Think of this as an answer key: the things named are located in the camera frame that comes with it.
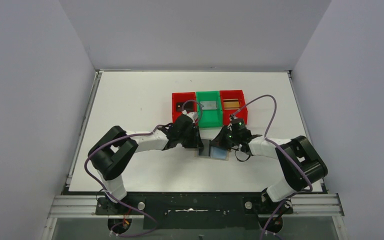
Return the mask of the beige card holder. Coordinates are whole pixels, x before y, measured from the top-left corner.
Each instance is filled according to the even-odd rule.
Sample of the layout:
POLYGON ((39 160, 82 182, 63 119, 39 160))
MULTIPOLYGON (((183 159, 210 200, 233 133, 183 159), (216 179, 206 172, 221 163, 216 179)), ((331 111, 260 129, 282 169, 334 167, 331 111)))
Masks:
POLYGON ((213 160, 227 161, 229 157, 229 151, 220 149, 218 147, 211 147, 211 157, 199 157, 197 156, 198 148, 196 149, 195 156, 198 158, 207 158, 213 160))

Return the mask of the silver credit card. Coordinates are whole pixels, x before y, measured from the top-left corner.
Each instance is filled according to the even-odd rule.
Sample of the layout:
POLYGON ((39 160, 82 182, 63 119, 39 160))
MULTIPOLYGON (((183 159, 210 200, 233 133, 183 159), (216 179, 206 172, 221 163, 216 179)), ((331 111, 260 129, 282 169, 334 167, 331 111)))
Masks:
POLYGON ((218 102, 215 100, 200 101, 199 105, 203 111, 217 110, 219 108, 218 102))

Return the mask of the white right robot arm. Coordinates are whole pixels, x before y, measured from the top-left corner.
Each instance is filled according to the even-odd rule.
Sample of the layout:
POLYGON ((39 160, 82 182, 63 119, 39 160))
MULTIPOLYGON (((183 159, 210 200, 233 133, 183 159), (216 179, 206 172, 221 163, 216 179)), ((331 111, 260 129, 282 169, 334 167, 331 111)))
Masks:
POLYGON ((269 214, 281 207, 282 200, 295 193, 309 192, 313 183, 328 175, 326 164, 307 137, 269 139, 261 134, 252 134, 241 118, 223 126, 210 145, 228 151, 234 149, 249 157, 278 160, 282 176, 262 191, 261 207, 269 214))

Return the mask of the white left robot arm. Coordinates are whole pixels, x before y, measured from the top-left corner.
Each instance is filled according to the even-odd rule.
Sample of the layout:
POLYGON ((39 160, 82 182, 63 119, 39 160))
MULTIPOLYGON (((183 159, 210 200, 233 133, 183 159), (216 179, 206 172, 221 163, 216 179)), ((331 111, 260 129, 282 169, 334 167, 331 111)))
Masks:
POLYGON ((185 149, 203 148, 198 119, 197 112, 183 111, 174 122, 157 125, 150 132, 126 131, 116 125, 89 150, 85 163, 91 163, 97 170, 99 177, 95 180, 102 186, 113 212, 120 214, 128 207, 122 173, 133 155, 166 151, 177 145, 185 149))

